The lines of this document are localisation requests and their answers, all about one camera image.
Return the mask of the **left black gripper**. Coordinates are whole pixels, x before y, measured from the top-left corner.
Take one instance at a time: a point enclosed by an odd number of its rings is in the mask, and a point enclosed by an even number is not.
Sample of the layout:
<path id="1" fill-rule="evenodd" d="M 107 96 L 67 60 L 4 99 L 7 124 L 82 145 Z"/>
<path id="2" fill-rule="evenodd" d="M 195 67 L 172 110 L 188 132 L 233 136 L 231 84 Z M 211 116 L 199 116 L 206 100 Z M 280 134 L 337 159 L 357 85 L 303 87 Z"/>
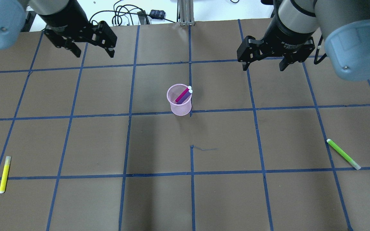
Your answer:
<path id="1" fill-rule="evenodd" d="M 79 58 L 81 50 L 74 42 L 89 42 L 114 57 L 118 37 L 105 21 L 89 23 L 78 1 L 37 0 L 36 14 L 46 23 L 44 35 L 55 47 L 64 47 Z"/>

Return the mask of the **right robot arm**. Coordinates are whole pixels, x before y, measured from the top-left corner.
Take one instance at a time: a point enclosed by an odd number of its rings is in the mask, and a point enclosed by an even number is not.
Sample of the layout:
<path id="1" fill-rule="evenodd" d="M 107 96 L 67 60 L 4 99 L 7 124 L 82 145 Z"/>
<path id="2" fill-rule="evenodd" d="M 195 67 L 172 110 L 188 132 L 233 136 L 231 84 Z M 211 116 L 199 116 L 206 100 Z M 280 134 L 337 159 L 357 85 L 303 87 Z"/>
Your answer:
<path id="1" fill-rule="evenodd" d="M 279 70 L 329 57 L 338 77 L 370 79 L 370 0 L 263 0 L 274 16 L 263 38 L 246 36 L 237 60 L 246 71 L 252 62 L 282 57 Z"/>

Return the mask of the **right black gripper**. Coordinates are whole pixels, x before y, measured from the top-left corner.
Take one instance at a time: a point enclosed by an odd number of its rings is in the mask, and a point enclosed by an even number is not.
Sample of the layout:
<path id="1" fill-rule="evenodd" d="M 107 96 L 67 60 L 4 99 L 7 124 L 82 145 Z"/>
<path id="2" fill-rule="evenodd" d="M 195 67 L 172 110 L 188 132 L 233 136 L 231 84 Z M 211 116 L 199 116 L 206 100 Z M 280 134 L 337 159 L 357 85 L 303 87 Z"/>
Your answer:
<path id="1" fill-rule="evenodd" d="M 283 57 L 279 70 L 283 72 L 295 62 L 303 62 L 315 50 L 312 33 L 298 33 L 287 28 L 279 19 L 273 19 L 263 38 L 246 36 L 237 49 L 237 61 L 247 71 L 252 62 L 266 57 Z"/>

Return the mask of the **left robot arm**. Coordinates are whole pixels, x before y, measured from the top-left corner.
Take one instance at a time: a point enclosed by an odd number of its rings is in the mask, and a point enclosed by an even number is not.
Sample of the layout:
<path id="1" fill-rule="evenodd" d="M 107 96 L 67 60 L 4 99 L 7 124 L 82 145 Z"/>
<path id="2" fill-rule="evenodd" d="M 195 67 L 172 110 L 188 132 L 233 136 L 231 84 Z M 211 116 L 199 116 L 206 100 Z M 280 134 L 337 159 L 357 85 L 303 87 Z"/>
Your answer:
<path id="1" fill-rule="evenodd" d="M 80 57 L 76 43 L 88 42 L 114 57 L 117 36 L 104 21 L 93 25 L 76 0 L 0 0 L 0 50 L 17 41 L 28 6 L 46 23 L 44 34 L 55 47 Z"/>

